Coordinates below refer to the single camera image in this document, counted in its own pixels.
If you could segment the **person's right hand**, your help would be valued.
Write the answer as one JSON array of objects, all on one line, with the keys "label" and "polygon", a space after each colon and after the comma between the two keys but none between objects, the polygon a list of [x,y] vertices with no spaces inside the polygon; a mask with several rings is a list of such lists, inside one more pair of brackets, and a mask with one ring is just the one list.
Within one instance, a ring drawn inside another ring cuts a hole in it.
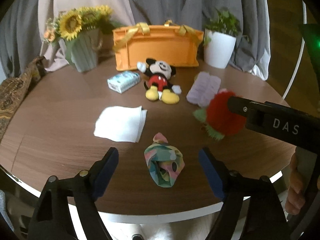
[{"label": "person's right hand", "polygon": [[287,199],[285,203],[285,210],[290,215],[298,215],[301,208],[305,204],[305,198],[303,196],[304,184],[303,178],[297,170],[297,157],[294,153],[290,160],[290,179],[289,188],[287,192]]}]

